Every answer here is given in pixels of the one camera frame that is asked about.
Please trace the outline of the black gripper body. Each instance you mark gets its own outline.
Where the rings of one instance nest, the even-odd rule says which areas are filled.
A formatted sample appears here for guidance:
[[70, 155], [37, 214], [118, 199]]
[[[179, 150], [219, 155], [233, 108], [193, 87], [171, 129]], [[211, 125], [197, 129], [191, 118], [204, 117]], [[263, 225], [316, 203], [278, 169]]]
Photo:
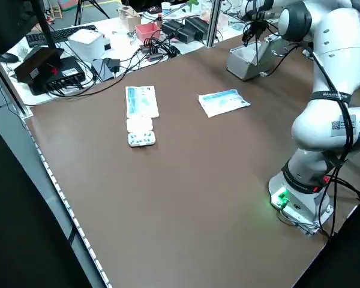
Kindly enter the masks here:
[[267, 11], [260, 12], [247, 12], [244, 15], [244, 20], [248, 22], [246, 30], [265, 30], [268, 27], [267, 19], [270, 16], [270, 13]]

